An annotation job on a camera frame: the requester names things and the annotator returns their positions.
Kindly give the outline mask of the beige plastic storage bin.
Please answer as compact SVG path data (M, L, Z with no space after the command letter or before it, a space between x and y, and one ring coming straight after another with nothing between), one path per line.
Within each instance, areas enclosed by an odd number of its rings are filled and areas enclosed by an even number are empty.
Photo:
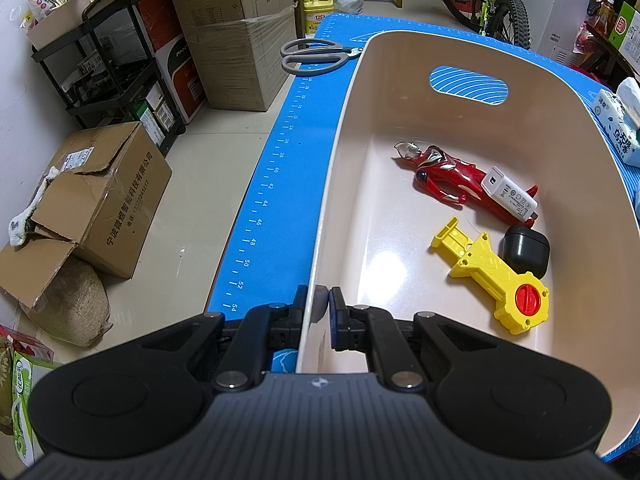
M612 399L599 445L639 418L639 227L618 163L591 114L599 86L563 66L460 38L380 32L349 85L331 154L310 281L396 318L434 311L499 337L491 296L452 278L433 249L450 220L499 244L506 225L477 204L421 191L396 144L436 145L536 186L536 229L550 243L548 320L516 342L589 370Z

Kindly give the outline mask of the lower cardboard box stack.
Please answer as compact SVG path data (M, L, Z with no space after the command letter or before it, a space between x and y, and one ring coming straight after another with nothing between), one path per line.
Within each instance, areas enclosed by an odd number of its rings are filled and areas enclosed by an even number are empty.
M295 38L292 6L259 18L203 25L186 34L209 106L268 110L288 78L280 47Z

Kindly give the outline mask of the black earbuds case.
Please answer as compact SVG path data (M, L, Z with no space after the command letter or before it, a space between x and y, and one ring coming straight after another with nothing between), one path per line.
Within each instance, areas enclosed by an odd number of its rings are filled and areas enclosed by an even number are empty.
M510 226L499 244L499 256L516 274L530 272L538 280L547 273L548 238L528 226Z

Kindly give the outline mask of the burlap sack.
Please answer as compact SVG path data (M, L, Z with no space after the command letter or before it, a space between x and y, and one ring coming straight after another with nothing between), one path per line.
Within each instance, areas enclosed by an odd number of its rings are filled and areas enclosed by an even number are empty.
M99 275L75 257L65 261L32 308L20 307L51 337L80 348L92 347L113 326Z

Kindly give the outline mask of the black metal shelf rack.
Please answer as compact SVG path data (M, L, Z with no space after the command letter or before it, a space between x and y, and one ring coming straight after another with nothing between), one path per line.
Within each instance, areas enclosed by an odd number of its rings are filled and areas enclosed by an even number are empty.
M32 48L66 112L81 128L141 122L166 155L186 127L132 0L96 0L80 24Z

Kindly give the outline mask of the white power adapter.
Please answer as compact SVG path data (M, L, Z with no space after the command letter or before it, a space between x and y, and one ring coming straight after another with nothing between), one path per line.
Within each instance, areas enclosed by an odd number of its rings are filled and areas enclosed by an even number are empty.
M538 217L538 186L524 190L497 166L485 174L480 186L484 192L521 223L533 224Z

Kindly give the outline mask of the red ultraman toy figure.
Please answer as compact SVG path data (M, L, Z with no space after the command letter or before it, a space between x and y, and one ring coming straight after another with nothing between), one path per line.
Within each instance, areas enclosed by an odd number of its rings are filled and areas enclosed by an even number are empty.
M534 218L518 219L493 200L480 185L486 172L474 164L454 157L436 145L420 148L414 142L400 141L394 149L413 169L416 184L436 200L456 207L474 202L509 226L522 224L531 228L535 224Z

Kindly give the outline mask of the blue silicone mat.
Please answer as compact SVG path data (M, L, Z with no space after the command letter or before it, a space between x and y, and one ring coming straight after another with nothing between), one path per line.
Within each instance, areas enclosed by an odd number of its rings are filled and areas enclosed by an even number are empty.
M460 38L560 65L472 32L394 18L335 15L319 34L364 51L374 35L396 30ZM310 274L326 177L346 94L361 55L333 73L293 81L235 220L210 294L210 310L242 318L260 304L290 301L300 285L318 286L311 284ZM608 144L617 155L610 141ZM630 174L627 188L632 205L639 173L617 158ZM638 442L639 419L621 445L602 454L616 456Z

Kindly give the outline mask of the yellow oil jug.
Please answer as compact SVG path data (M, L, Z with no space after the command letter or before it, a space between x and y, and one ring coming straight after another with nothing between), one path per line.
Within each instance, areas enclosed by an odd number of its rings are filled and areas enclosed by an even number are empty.
M308 37L314 36L322 20L334 12L333 0L303 0L302 6Z

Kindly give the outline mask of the green white carton box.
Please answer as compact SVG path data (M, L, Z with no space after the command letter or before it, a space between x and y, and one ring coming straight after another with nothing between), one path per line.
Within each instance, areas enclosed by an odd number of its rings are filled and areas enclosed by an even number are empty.
M637 74L640 73L640 16L630 4L624 2L620 8L608 42Z

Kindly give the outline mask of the torn cardboard box on floor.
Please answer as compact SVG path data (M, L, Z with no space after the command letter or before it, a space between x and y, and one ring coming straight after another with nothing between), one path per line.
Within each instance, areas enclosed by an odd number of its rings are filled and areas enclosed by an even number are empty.
M141 122L71 134L10 222L2 289L35 307L70 258L131 278L170 177Z

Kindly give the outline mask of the grey handled scissors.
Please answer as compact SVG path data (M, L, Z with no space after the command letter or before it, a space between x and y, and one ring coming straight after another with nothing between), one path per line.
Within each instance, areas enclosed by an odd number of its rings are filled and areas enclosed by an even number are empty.
M334 72L359 58L363 48L345 47L322 38L298 38L280 47L281 67L296 77L312 77Z

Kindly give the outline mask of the tissue box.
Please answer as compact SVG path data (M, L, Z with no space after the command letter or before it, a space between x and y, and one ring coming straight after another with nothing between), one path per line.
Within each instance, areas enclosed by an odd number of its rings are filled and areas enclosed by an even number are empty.
M591 109L622 162L639 167L638 81L627 77L615 92L601 89Z

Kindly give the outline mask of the yellow toy launcher red dial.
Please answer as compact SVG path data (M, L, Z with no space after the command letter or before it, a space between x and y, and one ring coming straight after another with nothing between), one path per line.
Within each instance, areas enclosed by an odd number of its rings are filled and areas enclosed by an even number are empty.
M452 217L433 237L431 248L445 249L456 262L450 278L472 278L495 300L494 318L511 335L528 332L549 317L550 290L530 272L518 274L491 248L486 231L472 240Z

